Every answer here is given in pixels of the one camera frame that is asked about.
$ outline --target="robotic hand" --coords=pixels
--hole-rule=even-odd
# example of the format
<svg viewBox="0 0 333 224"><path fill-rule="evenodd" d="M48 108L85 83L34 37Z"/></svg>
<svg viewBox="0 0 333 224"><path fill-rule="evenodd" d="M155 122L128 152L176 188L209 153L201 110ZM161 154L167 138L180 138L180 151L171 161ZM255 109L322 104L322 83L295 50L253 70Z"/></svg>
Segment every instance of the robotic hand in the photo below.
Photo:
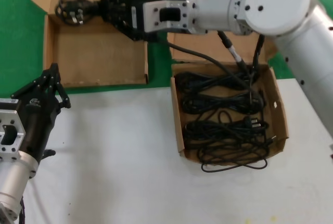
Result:
<svg viewBox="0 0 333 224"><path fill-rule="evenodd" d="M160 31L269 36L333 136L333 22L318 0L60 0L56 14L71 25L101 16L134 41Z"/></svg>
<svg viewBox="0 0 333 224"><path fill-rule="evenodd" d="M29 178L36 175L41 159L55 154L45 147L62 108L71 104L56 63L11 99L0 99L0 223L18 218Z"/></svg>

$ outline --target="green background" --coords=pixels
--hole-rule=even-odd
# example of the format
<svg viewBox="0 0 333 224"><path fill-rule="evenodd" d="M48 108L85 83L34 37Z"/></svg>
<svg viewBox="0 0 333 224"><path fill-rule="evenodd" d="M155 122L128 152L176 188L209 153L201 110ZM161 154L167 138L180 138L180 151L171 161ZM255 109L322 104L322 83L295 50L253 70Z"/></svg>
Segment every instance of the green background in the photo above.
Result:
<svg viewBox="0 0 333 224"><path fill-rule="evenodd" d="M321 0L333 16L333 0ZM42 71L44 15L30 0L0 0L0 97L9 95L40 76ZM169 86L171 56L165 46L149 45L149 85L77 88L69 93L86 93L129 88ZM292 74L277 55L270 61L277 78Z"/></svg>

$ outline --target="white table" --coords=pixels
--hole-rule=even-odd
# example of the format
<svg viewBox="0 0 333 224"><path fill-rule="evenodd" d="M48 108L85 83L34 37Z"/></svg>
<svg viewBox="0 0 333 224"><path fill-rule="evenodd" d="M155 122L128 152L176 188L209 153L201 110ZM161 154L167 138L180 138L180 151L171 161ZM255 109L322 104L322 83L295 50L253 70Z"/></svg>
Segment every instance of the white table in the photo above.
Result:
<svg viewBox="0 0 333 224"><path fill-rule="evenodd" d="M268 168L206 174L177 152L169 88L71 95L24 193L27 224L333 222L332 139L295 80Z"/></svg>

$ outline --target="open cardboard box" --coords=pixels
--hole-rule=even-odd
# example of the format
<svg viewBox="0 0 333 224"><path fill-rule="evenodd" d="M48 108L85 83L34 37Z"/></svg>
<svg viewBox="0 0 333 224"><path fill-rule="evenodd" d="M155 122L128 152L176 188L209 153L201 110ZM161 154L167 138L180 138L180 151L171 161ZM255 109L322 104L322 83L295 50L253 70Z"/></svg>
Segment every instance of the open cardboard box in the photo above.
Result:
<svg viewBox="0 0 333 224"><path fill-rule="evenodd" d="M252 64L258 35L251 34L249 36L236 36L232 33L226 34L233 42L238 54L240 54L244 61L247 64ZM223 46L216 32L211 32L202 36L169 34L168 39L169 42L178 46L211 56L233 71L238 69L233 57ZM173 76L181 72L196 72L209 75L224 74L224 72L216 65L211 64L200 57L185 54L175 49L171 49L171 53L174 60L186 62L172 65ZM267 59L274 53L276 53L274 44L270 41L265 41L259 56L260 78L253 86L255 90L261 89L264 93L266 102L266 107L264 108L264 120L269 124L269 128L266 132L267 137L270 138L276 136L273 144L270 145L269 157L282 152L286 140L288 139L288 127L284 105L279 93L274 71L267 64ZM198 162L196 151L189 151L185 149L182 134L182 129L185 124L187 122L194 121L197 118L197 115L189 115L182 111L182 94L176 88L174 77L171 78L171 93L178 151L187 159ZM224 87L213 87L202 93L211 96L228 97L236 95L240 92ZM233 121L242 120L245 117L235 111L227 111L231 114Z"/></svg>
<svg viewBox="0 0 333 224"><path fill-rule="evenodd" d="M43 68L57 62L65 87L148 83L147 43L133 42L98 17L65 25L55 16L58 0L32 1L47 12Z"/></svg>

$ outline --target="black wire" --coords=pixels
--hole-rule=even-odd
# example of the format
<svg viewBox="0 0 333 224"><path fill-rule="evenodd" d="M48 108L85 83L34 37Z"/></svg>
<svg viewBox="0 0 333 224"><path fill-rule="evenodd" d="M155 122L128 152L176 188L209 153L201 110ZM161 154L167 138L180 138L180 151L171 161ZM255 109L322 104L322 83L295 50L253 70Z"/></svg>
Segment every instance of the black wire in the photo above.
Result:
<svg viewBox="0 0 333 224"><path fill-rule="evenodd" d="M23 201L23 197L21 199L21 211L19 214L19 224L25 224L25 206L24 206L24 201Z"/></svg>
<svg viewBox="0 0 333 224"><path fill-rule="evenodd" d="M259 113L263 106L261 97L252 97L250 93L241 93L231 97L215 97L204 94L185 94L181 104L183 112L187 114L202 114L219 108L231 109L245 115Z"/></svg>
<svg viewBox="0 0 333 224"><path fill-rule="evenodd" d="M259 76L257 76L257 74L258 73L252 78L244 72L234 73L236 77L240 78L248 85L250 85L250 83L254 84L258 80ZM233 90L244 90L244 87L229 75L213 76L194 72L182 72L175 75L175 82L177 88L182 93L199 93L214 86L223 86Z"/></svg>
<svg viewBox="0 0 333 224"><path fill-rule="evenodd" d="M193 50L189 50L180 46L177 46L175 44L172 44L166 40L163 39L159 39L158 43L160 44L165 44L173 49L176 49L178 51L187 53L187 54L191 54L203 59L206 59L210 62L212 62L213 64L215 64L217 67L221 68L227 75L229 75L230 77L232 77L236 83L238 83L240 86L242 86L244 89L248 90L249 92L252 93L252 96L255 96L256 98L259 99L259 104L261 105L261 108L264 107L264 102L263 99L261 98L261 96L259 95L259 93L255 90L252 89L251 84L247 84L246 82L244 82L242 79L240 79L239 77L237 77L232 71L230 71L224 64L218 62L217 60L213 59L212 57L209 57L208 55L205 54L201 54L199 52L193 51Z"/></svg>
<svg viewBox="0 0 333 224"><path fill-rule="evenodd" d="M218 122L211 121L212 114L204 120L200 115L195 121L189 122L183 129L185 149L197 150L197 157L202 164L201 169L207 173L222 172L237 167L264 169L269 145L272 139L265 138L268 124L257 118L246 116L242 121L233 122L230 114L220 111ZM222 115L226 115L228 123L223 123ZM265 165L254 167L249 165L263 160ZM205 165L235 164L231 167L206 170Z"/></svg>
<svg viewBox="0 0 333 224"><path fill-rule="evenodd" d="M63 23L78 26L81 24L79 21L77 23L73 22L70 12L74 12L77 15L79 9L83 10L83 24L88 23L98 14L98 5L89 0L59 0L55 8L55 14Z"/></svg>

